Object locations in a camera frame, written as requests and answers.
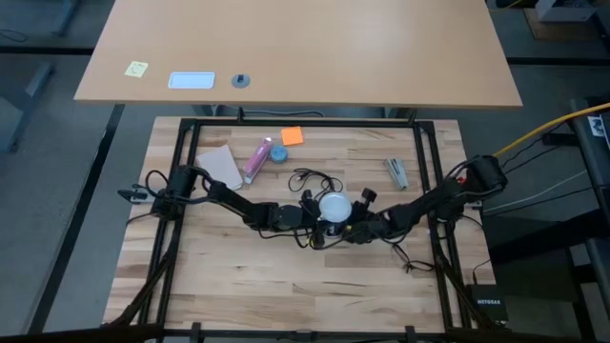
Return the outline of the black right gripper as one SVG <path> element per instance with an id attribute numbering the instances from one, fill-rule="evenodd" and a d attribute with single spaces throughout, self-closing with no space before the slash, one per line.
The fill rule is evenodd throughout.
<path id="1" fill-rule="evenodd" d="M 365 188 L 361 198 L 365 202 L 374 202 L 377 194 Z M 373 240 L 385 238 L 387 233 L 385 222 L 375 213 L 370 212 L 364 204 L 354 204 L 347 219 L 343 238 L 349 243 L 371 243 Z"/>

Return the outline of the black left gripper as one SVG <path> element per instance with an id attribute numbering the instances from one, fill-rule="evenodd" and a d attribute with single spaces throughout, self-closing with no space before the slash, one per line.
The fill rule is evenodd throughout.
<path id="1" fill-rule="evenodd" d="M 325 237 L 319 224 L 320 209 L 318 202 L 314 200 L 311 190 L 305 190 L 301 194 L 300 206 L 303 210 L 301 227 L 311 231 L 309 245 L 314 250 L 325 248 Z"/>

